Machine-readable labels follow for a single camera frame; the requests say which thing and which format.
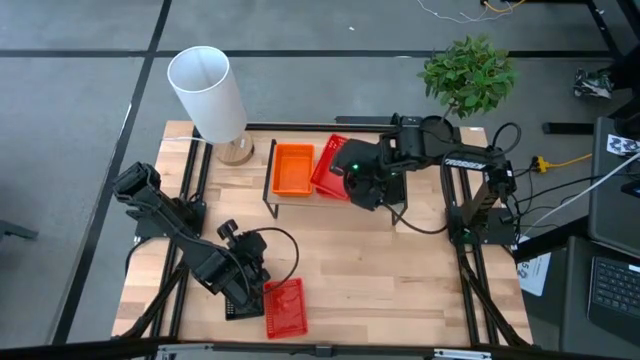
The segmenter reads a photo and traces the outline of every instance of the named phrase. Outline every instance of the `red plastic basket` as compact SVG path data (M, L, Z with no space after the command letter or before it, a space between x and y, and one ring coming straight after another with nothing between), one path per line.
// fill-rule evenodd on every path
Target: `red plastic basket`
M324 146L320 161L318 161L313 175L311 175L311 183L317 188L318 194L340 200L349 200L349 195L344 190L342 176L329 171L333 157L346 141L347 138L332 134Z
M268 291L279 283L266 283L264 290ZM309 332L302 279L287 280L282 286L265 294L264 309L269 339L300 336Z

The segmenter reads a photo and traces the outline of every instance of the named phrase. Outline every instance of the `wooden tabletop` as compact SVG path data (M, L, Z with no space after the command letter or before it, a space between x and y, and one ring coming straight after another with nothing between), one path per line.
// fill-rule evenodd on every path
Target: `wooden tabletop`
M169 121L165 137L190 136L193 124ZM482 128L462 128L464 143L484 146ZM369 212L354 205L280 205L278 219L262 201L270 143L310 143L319 157L331 133L251 131L255 154L239 167L212 157L204 200L207 215L203 239L220 243L215 229L235 219L241 231L277 226L289 231L300 246L294 277L303 280L309 321L306 336L276 340L285 343L349 345L468 346L460 274L453 246L445 233L425 236L403 224L391 226L386 209ZM377 134L343 133L377 141ZM204 146L199 147L191 193L195 191ZM162 142L156 169L162 190L178 196L189 142ZM407 174L409 209L404 218L423 229L440 228L444 201L439 167ZM472 191L482 181L469 173ZM458 186L458 199L462 198ZM265 268L272 280L282 279L294 261L293 247L279 233L262 233L267 242ZM138 249L131 260L113 334L128 330L155 296L167 252L167 239ZM525 340L531 332L516 268L498 246L483 247L491 296L509 323ZM487 341L482 306L475 299L480 336ZM168 333L173 299L168 301L162 334ZM224 297L214 296L189 279L180 338L189 340L271 342L264 317L225 321Z

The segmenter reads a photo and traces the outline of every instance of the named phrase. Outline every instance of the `white cable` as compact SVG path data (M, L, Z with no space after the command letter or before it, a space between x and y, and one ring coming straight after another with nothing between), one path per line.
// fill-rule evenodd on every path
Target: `white cable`
M197 140L197 141L202 141L204 143L207 144L211 144L211 145L215 145L214 143L207 141L203 138L194 138L194 137L190 137L190 136L178 136L178 137L174 137L174 138L162 138L163 141L191 141L191 140Z
M551 214L557 212L558 210L562 209L563 207L571 204L572 202L578 200L582 195L588 193L589 191L597 188L598 186L600 186L600 184L602 184L603 182L605 182L607 179L609 179L610 177L612 177L615 173L617 173L618 171L620 171L622 168L624 168L625 166L627 166L629 163L635 161L636 159L640 158L640 152L638 152L637 154L635 154L632 158L630 158L629 160L623 162L620 166L618 166L617 168L613 169L610 173L608 173L605 177L603 177L602 179L600 179L598 182L596 182L595 184L589 186L585 191L581 192L580 194L574 196L571 200L567 201L566 203L558 206L557 208L549 211L548 213L546 213L543 217L541 217L540 219L538 219L538 221L534 222L533 225L531 225L531 227L529 228L529 230L525 231L524 234L522 234L522 236L525 236L529 233L529 231L531 231L531 229L534 228L534 226L538 225L542 220L548 218Z
M422 8L422 10L427 11L429 13L431 13L432 15L434 15L435 17L437 17L438 19L442 19L442 20L451 20L453 22L456 22L458 24L468 24L470 22L482 22L482 21L491 21L491 20L497 20L503 16L507 16L507 15L511 15L513 14L513 7L511 7L511 4L509 2L507 2L507 5L509 6L509 12L508 13L503 13L500 14L498 16L494 16L494 17L489 17L489 18L482 18L484 16L484 14L487 13L487 10L489 10L489 8L487 6L484 7L484 11L482 12L482 14L480 14L480 16L478 16L475 19L470 18L469 16L465 15L463 12L460 12L459 14L464 16L465 18L467 18L467 20L463 20L460 21L458 19L454 19L454 18L450 18L448 16L440 16L438 15L437 12L431 10L431 9L427 9L424 4L422 3L421 0L416 0L418 2L418 4L420 4L420 7Z

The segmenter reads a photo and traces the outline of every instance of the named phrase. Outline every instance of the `green plant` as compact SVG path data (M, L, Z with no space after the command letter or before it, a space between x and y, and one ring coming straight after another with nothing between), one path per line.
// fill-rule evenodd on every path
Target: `green plant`
M496 50L487 43L487 36L454 41L444 53L425 61L418 77L427 85L425 95L440 97L449 113L461 119L478 112L488 112L498 106L513 88L515 72L506 50Z

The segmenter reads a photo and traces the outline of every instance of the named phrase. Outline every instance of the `orange basket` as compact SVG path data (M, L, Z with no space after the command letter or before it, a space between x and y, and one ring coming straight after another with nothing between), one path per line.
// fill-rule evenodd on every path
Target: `orange basket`
M313 145L276 144L271 191L280 196L311 195Z

